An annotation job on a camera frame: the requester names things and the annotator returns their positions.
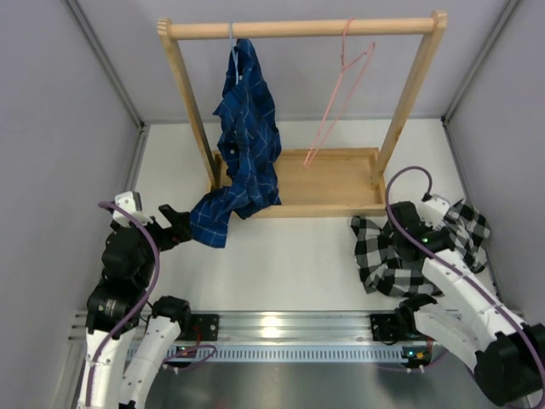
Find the black white checkered shirt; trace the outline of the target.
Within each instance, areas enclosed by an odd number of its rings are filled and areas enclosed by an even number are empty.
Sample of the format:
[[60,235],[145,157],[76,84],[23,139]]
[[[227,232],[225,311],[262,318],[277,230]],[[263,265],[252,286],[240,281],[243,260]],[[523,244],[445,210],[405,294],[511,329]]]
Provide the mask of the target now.
[[[392,211],[403,228],[423,223],[416,206],[410,201],[393,204]],[[440,296],[441,290],[422,274],[426,257],[404,261],[397,255],[389,222],[380,226],[363,216],[355,216],[350,221],[356,237],[354,258],[365,290],[368,293],[378,291],[389,297]],[[473,273],[482,272],[488,262],[484,243],[491,235],[485,216],[460,200],[448,210],[443,228],[454,244],[453,251],[462,257]]]

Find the blue plaid shirt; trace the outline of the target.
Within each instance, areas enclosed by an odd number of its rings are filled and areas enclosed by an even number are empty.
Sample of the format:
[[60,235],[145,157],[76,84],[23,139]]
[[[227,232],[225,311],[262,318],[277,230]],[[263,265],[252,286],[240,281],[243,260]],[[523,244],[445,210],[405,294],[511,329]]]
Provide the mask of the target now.
[[231,184],[205,194],[190,214],[193,238],[212,248],[226,246],[232,214],[247,219],[281,204],[274,165],[282,147],[273,96],[252,42],[240,38],[235,49],[239,84],[230,56],[222,101],[214,111],[221,120],[217,147]]

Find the pink wire hanger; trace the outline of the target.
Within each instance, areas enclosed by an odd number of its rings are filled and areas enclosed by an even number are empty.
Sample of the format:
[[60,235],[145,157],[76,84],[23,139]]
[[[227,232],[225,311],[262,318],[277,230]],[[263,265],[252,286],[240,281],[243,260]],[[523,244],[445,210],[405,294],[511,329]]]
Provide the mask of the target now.
[[[311,144],[310,148],[307,151],[307,156],[305,157],[303,161],[304,169],[308,169],[310,165],[313,163],[314,159],[318,155],[318,152],[323,148],[325,142],[330,137],[337,122],[341,119],[341,116],[346,112],[349,102],[353,98],[353,95],[356,89],[360,85],[363,79],[363,76],[365,75],[367,68],[370,64],[370,61],[373,57],[373,54],[375,52],[376,43],[372,42],[367,47],[367,49],[361,52],[359,55],[357,55],[351,60],[347,59],[347,37],[354,21],[355,21],[355,18],[348,19],[343,28],[343,32],[341,35],[341,55],[340,55],[341,70],[340,70],[338,79],[336,80],[336,85],[330,95],[328,105],[325,108],[324,115],[321,118],[316,136],[313,140],[313,143]],[[359,62],[362,63],[361,69],[358,75],[355,77],[353,81],[353,85],[351,89],[349,90],[349,92],[347,93],[344,101],[342,102],[341,107],[339,108],[337,114],[332,118],[330,115],[332,114],[333,106],[336,102],[337,96],[339,95],[339,91],[345,80],[345,77],[347,73],[351,69],[353,69]]]

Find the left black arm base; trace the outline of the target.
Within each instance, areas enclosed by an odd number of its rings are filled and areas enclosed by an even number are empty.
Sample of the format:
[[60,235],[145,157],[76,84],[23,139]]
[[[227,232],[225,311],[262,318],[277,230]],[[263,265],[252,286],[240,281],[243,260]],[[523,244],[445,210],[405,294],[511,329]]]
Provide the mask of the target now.
[[215,342],[218,339],[219,327],[220,315],[193,314],[185,339],[195,342]]

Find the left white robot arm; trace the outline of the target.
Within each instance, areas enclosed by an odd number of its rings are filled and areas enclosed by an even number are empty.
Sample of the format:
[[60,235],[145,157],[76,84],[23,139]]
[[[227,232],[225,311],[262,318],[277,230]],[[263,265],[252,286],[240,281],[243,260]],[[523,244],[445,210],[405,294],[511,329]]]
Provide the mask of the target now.
[[171,343],[188,329],[189,303],[163,296],[152,306],[145,335],[127,357],[146,302],[160,273],[160,254],[191,240],[190,216],[169,205],[161,227],[138,207],[103,201],[112,231],[102,254],[99,284],[87,301],[86,357],[77,399],[80,408],[142,408]]

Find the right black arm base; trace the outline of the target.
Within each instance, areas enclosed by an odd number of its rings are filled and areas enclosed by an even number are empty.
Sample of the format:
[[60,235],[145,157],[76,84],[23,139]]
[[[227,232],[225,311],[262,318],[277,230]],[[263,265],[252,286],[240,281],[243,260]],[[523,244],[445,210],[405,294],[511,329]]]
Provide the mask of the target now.
[[422,340],[422,335],[411,323],[394,313],[371,314],[370,329],[373,340],[386,345]]

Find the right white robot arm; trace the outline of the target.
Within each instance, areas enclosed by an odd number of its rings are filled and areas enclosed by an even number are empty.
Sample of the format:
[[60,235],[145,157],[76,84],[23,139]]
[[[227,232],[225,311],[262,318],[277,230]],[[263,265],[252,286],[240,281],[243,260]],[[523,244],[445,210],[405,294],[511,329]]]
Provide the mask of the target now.
[[529,325],[492,294],[447,244],[448,205],[428,196],[420,204],[387,205],[395,249],[421,259],[422,275],[454,306],[430,295],[400,303],[395,314],[405,335],[431,337],[468,369],[488,400],[505,406],[544,390],[544,326]]

